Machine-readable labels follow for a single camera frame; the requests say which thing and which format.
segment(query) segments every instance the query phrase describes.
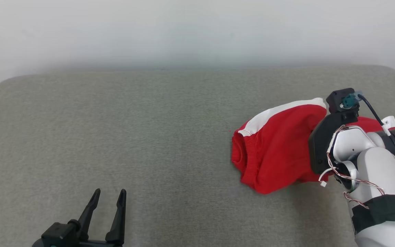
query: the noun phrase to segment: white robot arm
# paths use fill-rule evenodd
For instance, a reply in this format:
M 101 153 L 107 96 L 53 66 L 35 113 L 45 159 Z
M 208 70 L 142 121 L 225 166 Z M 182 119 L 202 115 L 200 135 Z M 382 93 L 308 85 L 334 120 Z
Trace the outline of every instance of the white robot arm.
M 365 133 L 346 126 L 357 121 L 361 98 L 383 125 L 362 94 L 334 91 L 327 98 L 331 114 L 309 139 L 311 167 L 321 177 L 333 172 L 345 187 L 359 247 L 395 247 L 395 130 L 383 125 L 384 131 Z

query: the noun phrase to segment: black tape band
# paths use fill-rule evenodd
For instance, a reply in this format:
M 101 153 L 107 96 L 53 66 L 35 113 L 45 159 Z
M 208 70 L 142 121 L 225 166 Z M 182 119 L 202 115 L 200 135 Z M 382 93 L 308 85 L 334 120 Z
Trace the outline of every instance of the black tape band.
M 375 197 L 364 203 L 368 208 L 357 205 L 352 209 L 353 227 L 355 234 L 373 225 L 379 225 L 385 221 L 395 222 L 395 195 L 383 195 Z

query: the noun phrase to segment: white background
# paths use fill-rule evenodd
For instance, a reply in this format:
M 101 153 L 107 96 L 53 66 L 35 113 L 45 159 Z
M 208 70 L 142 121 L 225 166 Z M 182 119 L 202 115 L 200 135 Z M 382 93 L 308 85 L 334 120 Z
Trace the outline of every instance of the white background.
M 381 64 L 395 0 L 0 0 L 0 82 L 62 69 Z

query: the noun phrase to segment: gray fabric surface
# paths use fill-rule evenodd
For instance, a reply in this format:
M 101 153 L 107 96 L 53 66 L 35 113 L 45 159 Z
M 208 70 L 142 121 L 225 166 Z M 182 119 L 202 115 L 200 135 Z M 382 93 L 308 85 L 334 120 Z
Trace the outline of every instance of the gray fabric surface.
M 395 70 L 381 66 L 9 79 L 0 247 L 31 246 L 53 222 L 77 219 L 96 188 L 91 239 L 104 239 L 124 188 L 125 246 L 355 246 L 336 182 L 260 195 L 230 162 L 233 131 L 254 115 L 349 86 L 395 115 Z

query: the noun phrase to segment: red garment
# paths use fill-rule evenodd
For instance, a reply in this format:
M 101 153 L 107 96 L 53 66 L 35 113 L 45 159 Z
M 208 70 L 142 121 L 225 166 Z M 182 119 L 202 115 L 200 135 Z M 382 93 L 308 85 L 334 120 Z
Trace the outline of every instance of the red garment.
M 296 181 L 318 181 L 310 169 L 310 133 L 327 114 L 322 98 L 280 105 L 253 117 L 232 137 L 231 161 L 241 181 L 268 194 Z M 366 132 L 382 131 L 375 119 L 359 117 Z

